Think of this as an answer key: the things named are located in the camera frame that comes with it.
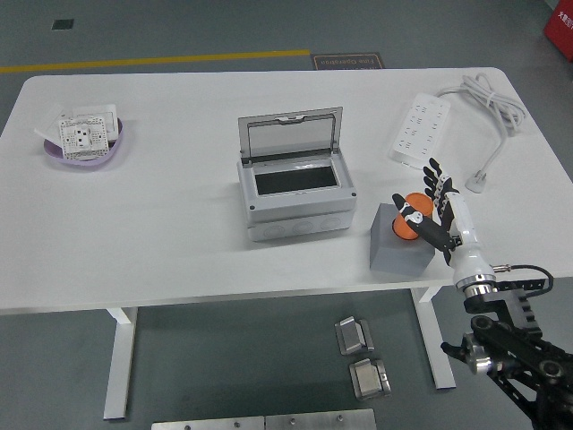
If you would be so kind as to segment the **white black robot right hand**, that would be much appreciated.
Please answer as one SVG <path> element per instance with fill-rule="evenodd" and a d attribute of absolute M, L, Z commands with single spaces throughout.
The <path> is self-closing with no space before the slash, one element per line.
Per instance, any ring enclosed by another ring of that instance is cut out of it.
<path fill-rule="evenodd" d="M 395 193 L 392 199 L 399 216 L 418 236 L 443 253 L 446 264 L 454 270 L 453 285 L 466 297 L 492 293 L 495 273 L 483 258 L 463 195 L 454 187 L 452 178 L 442 170 L 437 160 L 430 158 L 423 172 L 425 193 L 432 200 L 440 223 Z"/>

